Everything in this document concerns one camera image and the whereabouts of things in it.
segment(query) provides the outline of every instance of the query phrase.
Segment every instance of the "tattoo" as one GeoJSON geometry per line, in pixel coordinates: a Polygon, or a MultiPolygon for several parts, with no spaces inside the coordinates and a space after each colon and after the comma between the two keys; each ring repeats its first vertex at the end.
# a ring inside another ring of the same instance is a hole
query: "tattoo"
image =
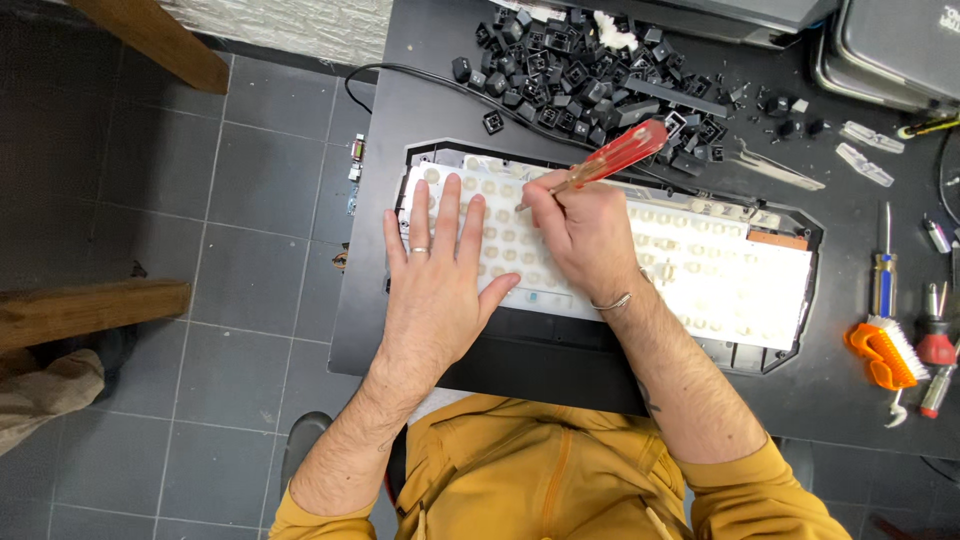
{"type": "Polygon", "coordinates": [[[389,439],[383,441],[383,444],[378,446],[376,450],[378,452],[387,452],[388,450],[390,450],[394,446],[394,439],[396,439],[396,436],[399,434],[400,434],[399,431],[394,431],[394,434],[390,435],[389,439]]]}
{"type": "Polygon", "coordinates": [[[652,403],[650,403],[650,391],[647,390],[646,384],[642,380],[637,379],[636,385],[640,387],[640,395],[643,396],[643,402],[647,404],[647,410],[650,412],[660,412],[660,408],[652,403]]]}

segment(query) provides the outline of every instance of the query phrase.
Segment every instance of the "cleaning brush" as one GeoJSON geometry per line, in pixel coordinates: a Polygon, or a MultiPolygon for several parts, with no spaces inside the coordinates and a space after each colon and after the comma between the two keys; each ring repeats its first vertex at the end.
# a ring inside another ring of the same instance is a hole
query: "cleaning brush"
{"type": "Polygon", "coordinates": [[[900,324],[893,319],[871,315],[844,335],[844,341],[870,360],[873,382],[888,389],[902,390],[930,378],[900,324]]]}

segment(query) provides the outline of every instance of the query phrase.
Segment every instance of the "white wall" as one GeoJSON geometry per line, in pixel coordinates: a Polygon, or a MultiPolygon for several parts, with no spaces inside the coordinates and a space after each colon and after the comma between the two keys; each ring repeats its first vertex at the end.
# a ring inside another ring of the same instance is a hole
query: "white wall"
{"type": "Polygon", "coordinates": [[[157,0],[183,26],[292,53],[381,61],[393,0],[157,0]]]}

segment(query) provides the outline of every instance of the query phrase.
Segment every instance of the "blue screwdriver handle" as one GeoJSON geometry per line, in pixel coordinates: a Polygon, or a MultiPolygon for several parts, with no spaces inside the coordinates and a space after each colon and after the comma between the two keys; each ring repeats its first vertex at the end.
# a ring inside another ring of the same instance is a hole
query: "blue screwdriver handle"
{"type": "Polygon", "coordinates": [[[897,314],[897,256],[883,253],[876,256],[874,266],[873,315],[893,317],[897,314]]]}

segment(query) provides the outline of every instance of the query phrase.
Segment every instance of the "bracelet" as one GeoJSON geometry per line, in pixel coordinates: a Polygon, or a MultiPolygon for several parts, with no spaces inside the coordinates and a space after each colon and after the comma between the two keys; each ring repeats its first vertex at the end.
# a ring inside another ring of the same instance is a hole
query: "bracelet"
{"type": "Polygon", "coordinates": [[[593,304],[593,302],[590,302],[590,307],[596,309],[597,311],[606,311],[606,310],[608,310],[608,309],[614,309],[615,307],[622,307],[622,306],[624,306],[625,304],[627,304],[627,301],[630,300],[633,296],[634,296],[633,294],[631,294],[631,293],[628,292],[628,293],[624,294],[623,296],[621,296],[621,297],[620,297],[620,300],[617,300],[616,302],[614,302],[613,304],[611,304],[611,305],[609,305],[609,306],[607,306],[607,307],[595,306],[595,305],[593,304]]]}

